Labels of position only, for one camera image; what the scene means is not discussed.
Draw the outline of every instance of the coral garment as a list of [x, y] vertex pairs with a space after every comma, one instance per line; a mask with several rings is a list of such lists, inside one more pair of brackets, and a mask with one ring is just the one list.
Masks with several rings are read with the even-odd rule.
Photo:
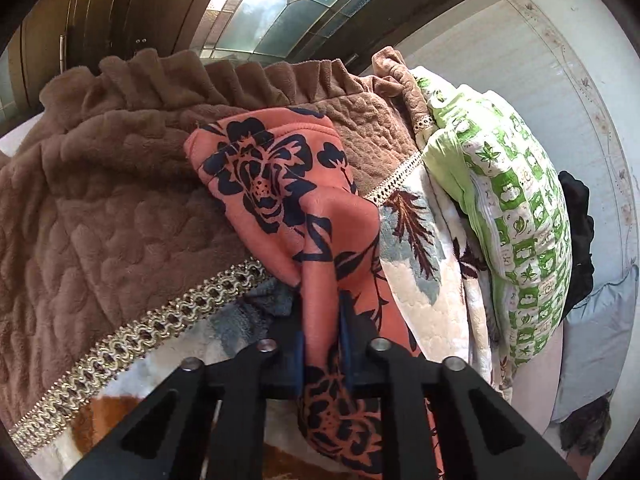
[[184, 149], [253, 256], [300, 287], [303, 434], [320, 453], [380, 478], [380, 406], [350, 399], [344, 387], [338, 301], [369, 317], [381, 336], [419, 350], [380, 264], [378, 208], [358, 196], [332, 122], [303, 108], [258, 110], [195, 130]]

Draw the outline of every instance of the light green fabric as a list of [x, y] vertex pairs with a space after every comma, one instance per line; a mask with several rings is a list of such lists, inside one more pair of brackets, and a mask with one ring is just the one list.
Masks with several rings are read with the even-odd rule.
[[490, 264], [511, 372], [545, 346], [569, 286], [571, 234], [558, 175], [522, 118], [494, 92], [412, 71], [440, 127], [428, 171], [469, 216]]

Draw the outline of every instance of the silver bolt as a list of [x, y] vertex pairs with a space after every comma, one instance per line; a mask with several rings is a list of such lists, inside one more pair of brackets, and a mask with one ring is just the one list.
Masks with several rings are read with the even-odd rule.
[[389, 339], [385, 339], [383, 337], [377, 337], [371, 340], [369, 343], [371, 348], [373, 348], [376, 352], [384, 352], [385, 350], [389, 350], [391, 348], [391, 341]]
[[260, 339], [258, 341], [258, 350], [260, 352], [273, 352], [278, 347], [273, 339]]
[[197, 357], [187, 357], [180, 363], [180, 368], [186, 372], [193, 372], [200, 368], [204, 363]]
[[451, 356], [444, 359], [442, 362], [449, 370], [454, 372], [459, 372], [460, 370], [464, 370], [466, 367], [466, 363], [464, 359], [460, 357]]

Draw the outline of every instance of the pillowcase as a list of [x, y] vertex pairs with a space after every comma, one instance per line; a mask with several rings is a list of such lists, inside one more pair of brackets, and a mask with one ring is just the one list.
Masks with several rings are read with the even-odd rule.
[[469, 216], [492, 272], [508, 383], [562, 316], [571, 234], [558, 175], [498, 94], [456, 89], [423, 67], [412, 74], [439, 127], [424, 139], [425, 165]]
[[636, 314], [638, 267], [607, 283], [564, 320], [562, 367], [551, 420], [571, 415], [618, 384]]

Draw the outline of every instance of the brown blanket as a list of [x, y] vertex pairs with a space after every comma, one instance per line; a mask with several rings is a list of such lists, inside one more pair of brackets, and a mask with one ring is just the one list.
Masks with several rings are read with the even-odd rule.
[[[416, 150], [420, 91], [391, 48], [374, 66], [378, 76], [359, 78], [340, 61], [234, 69], [143, 50], [103, 59], [99, 76], [73, 68], [44, 88], [43, 118], [0, 161], [0, 418], [14, 439], [18, 430], [27, 440], [52, 435], [47, 425], [78, 409], [67, 399], [104, 386], [105, 363], [124, 368], [124, 359], [93, 361], [105, 338], [150, 310], [180, 307], [170, 302], [249, 258], [182, 151], [197, 124], [265, 107], [321, 111], [362, 195]], [[160, 343], [136, 327], [136, 355]], [[80, 379], [62, 383], [83, 358]], [[37, 413], [45, 394], [57, 400]]]

